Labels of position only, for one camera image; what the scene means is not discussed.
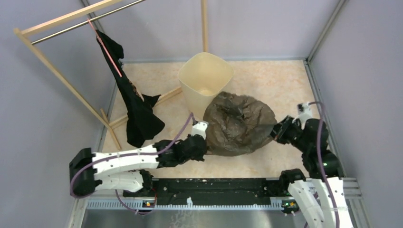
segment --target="wooden rack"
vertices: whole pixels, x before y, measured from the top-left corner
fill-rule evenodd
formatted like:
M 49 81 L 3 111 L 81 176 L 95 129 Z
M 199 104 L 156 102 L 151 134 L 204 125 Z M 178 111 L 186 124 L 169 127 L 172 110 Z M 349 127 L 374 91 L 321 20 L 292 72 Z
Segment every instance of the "wooden rack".
M 115 12 L 121 11 L 123 9 L 126 9 L 128 7 L 131 7 L 133 5 L 136 5 L 138 3 L 141 3 L 145 0 L 138 0 L 132 3 L 129 3 L 125 6 L 122 6 L 120 8 L 114 9 L 110 12 L 104 13 L 102 15 L 99 15 L 97 17 L 91 18 L 89 21 L 83 21 L 81 23 L 78 23 L 76 25 L 73 25 L 69 28 L 66 28 L 64 30 L 61 30 L 59 32 L 56 32 L 52 35 L 46 36 L 44 38 L 35 40 L 35 41 L 30 41 L 29 37 L 39 34 L 41 32 L 47 31 L 51 28 L 54 28 L 56 26 L 65 24 L 71 20 L 77 19 L 79 17 L 85 16 L 87 14 L 90 14 L 92 12 L 95 12 L 97 10 L 103 9 L 107 6 L 111 6 L 117 2 L 120 2 L 122 0 L 103 0 L 100 2 L 97 2 L 95 4 L 92 4 L 90 6 L 84 7 L 82 9 L 76 10 L 74 12 L 68 13 L 64 16 L 52 19 L 50 21 L 44 22 L 42 24 L 33 26 L 31 28 L 25 29 L 25 30 L 20 30 L 19 28 L 15 28 L 14 29 L 14 33 L 17 35 L 18 38 L 20 38 L 20 40 L 32 51 L 32 53 L 34 53 L 36 55 L 37 58 L 39 58 L 39 60 L 47 67 L 49 68 L 49 70 L 77 97 L 78 100 L 80 100 L 85 107 L 87 107 L 87 109 L 99 120 L 101 121 L 101 123 L 108 129 L 108 131 L 110 132 L 115 145 L 117 147 L 118 150 L 122 150 L 122 147 L 119 143 L 118 138 L 116 137 L 116 134 L 114 132 L 114 128 L 124 124 L 125 122 L 127 122 L 128 117 L 127 115 L 118 118 L 115 121 L 109 122 L 107 115 L 105 114 L 104 110 L 100 110 L 101 111 L 101 115 L 95 110 L 95 108 L 66 80 L 66 78 L 63 76 L 63 74 L 52 64 L 52 62 L 46 58 L 46 56 L 39 50 L 39 48 L 37 48 L 35 46 L 35 44 L 43 42 L 45 40 L 51 39 L 53 37 L 56 37 L 58 35 L 61 35 L 63 33 L 69 32 L 71 30 L 74 30 L 76 28 L 79 28 L 85 24 L 88 24 L 89 21 L 95 21 L 98 19 L 101 19 L 103 17 L 106 17 L 108 15 L 111 15 Z M 207 5 L 206 5 L 206 0 L 201 0 L 201 21 L 202 21 L 202 35 L 203 35 L 203 51 L 207 52 L 208 51 L 208 33 L 207 33 Z M 158 99 L 158 102 L 155 105 L 158 105 L 168 99 L 170 99 L 171 97 L 174 97 L 175 95 L 179 94 L 181 92 L 181 88 L 176 88 L 166 94 L 163 94 L 162 96 L 160 96 L 160 98 Z

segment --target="wooden frame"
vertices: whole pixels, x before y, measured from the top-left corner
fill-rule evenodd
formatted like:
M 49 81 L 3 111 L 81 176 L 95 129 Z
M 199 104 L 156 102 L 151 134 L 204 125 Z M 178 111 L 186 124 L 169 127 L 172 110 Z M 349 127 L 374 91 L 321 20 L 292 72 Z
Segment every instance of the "wooden frame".
M 77 97 L 79 101 L 81 101 L 84 106 L 99 120 L 101 123 L 108 128 L 108 131 L 110 132 L 112 139 L 115 142 L 115 145 L 118 150 L 122 150 L 122 147 L 118 141 L 118 138 L 116 137 L 116 134 L 114 132 L 114 128 L 124 124 L 127 122 L 128 117 L 127 115 L 118 118 L 115 121 L 109 122 L 107 115 L 105 114 L 104 110 L 101 109 L 101 115 L 95 110 L 95 108 L 67 81 L 67 79 L 63 76 L 63 74 L 52 64 L 52 62 L 46 58 L 45 54 L 43 54 L 39 48 L 34 46 L 32 42 L 29 40 L 29 37 L 32 35 L 36 35 L 38 33 L 47 31 L 51 28 L 54 28 L 56 26 L 62 25 L 64 23 L 67 23 L 71 20 L 77 19 L 79 17 L 85 16 L 89 13 L 92 13 L 94 11 L 103 9 L 107 6 L 111 6 L 115 3 L 118 3 L 122 0 L 102 0 L 100 2 L 97 2 L 95 4 L 89 5 L 87 7 L 84 7 L 82 9 L 78 9 L 74 12 L 68 13 L 64 16 L 52 19 L 50 21 L 44 22 L 42 24 L 30 27 L 28 29 L 25 29 L 21 31 L 19 28 L 14 29 L 14 33 L 17 35 L 17 37 L 28 47 L 29 50 Z M 206 0 L 201 0 L 201 20 L 202 20 L 202 35 L 203 35 L 203 51 L 208 52 L 208 28 L 207 28 L 207 3 Z M 158 102 L 155 105 L 158 105 L 171 97 L 174 97 L 175 95 L 179 94 L 182 91 L 182 89 L 176 88 L 166 94 L 163 94 L 160 96 L 158 99 Z

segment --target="plastic container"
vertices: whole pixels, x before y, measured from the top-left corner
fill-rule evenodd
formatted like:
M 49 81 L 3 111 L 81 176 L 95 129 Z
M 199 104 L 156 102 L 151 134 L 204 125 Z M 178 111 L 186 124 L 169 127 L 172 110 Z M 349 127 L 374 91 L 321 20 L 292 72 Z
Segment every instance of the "plastic container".
M 228 89 L 234 69 L 222 58 L 202 52 L 193 56 L 179 70 L 178 78 L 188 109 L 203 119 L 213 98 Z

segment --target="marble-patterned floor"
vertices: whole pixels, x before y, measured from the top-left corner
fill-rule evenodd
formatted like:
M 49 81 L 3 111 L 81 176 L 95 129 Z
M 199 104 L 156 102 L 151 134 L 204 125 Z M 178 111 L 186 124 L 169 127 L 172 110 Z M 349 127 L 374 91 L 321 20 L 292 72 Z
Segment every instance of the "marble-patterned floor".
M 281 121 L 288 114 L 297 115 L 296 105 L 313 101 L 314 97 L 302 61 L 234 61 L 234 77 L 228 92 L 250 95 L 270 106 Z M 177 73 L 184 63 L 141 63 L 125 64 L 124 71 L 135 81 L 146 95 L 164 94 L 179 87 Z M 318 117 L 316 107 L 314 116 Z M 110 120 L 127 112 L 122 96 L 118 92 Z M 173 139 L 185 123 L 189 111 L 182 93 L 156 106 L 154 113 L 166 124 L 153 140 Z M 191 131 L 188 125 L 181 138 Z M 123 150 L 134 149 L 126 142 L 126 125 L 115 128 Z M 102 152 L 116 152 L 117 148 L 109 133 L 106 134 Z M 205 155 L 204 162 L 189 161 L 175 168 L 150 170 L 157 178 L 254 178 L 278 177 L 282 170 L 300 168 L 301 152 L 291 145 L 270 142 L 252 154 L 237 157 Z

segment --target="red string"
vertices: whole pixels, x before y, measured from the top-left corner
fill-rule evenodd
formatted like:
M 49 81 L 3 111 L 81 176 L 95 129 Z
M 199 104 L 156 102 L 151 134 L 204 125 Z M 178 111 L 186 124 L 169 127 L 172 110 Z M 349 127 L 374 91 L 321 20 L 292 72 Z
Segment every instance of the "red string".
M 102 48 L 104 49 L 104 51 L 106 52 L 106 54 L 108 55 L 109 59 L 111 60 L 112 64 L 114 65 L 114 68 L 116 69 L 116 71 L 118 72 L 119 76 L 122 77 L 122 74 L 120 73 L 119 68 L 117 68 L 115 61 L 112 59 L 111 55 L 109 54 L 109 51 L 106 49 L 105 44 L 102 42 L 101 38 L 98 36 L 98 33 L 96 32 L 94 25 L 91 23 L 91 21 L 89 19 L 88 23 L 89 25 L 92 27 L 92 29 L 94 30 L 95 34 L 96 34 L 96 38 L 98 39 L 99 43 L 101 43 Z

